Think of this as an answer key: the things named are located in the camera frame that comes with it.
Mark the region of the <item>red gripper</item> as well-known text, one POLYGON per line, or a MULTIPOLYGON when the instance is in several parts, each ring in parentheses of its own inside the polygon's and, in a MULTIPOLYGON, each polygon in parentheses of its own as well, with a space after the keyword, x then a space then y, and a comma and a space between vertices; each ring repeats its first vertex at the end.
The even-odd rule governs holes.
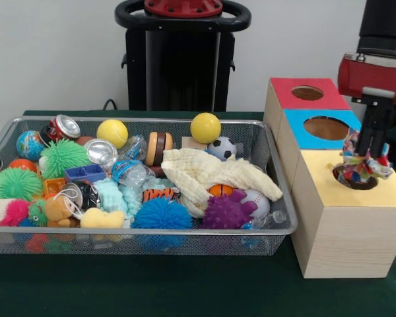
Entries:
MULTIPOLYGON (((381 96, 392 99, 396 105, 396 58, 346 53, 339 65, 337 83, 342 95, 356 99, 361 99, 364 94, 381 96)), ((370 143, 371 155, 381 155, 387 130, 394 118, 393 103, 379 103, 375 112, 372 104, 366 106, 356 145, 358 155, 366 155, 370 143)))

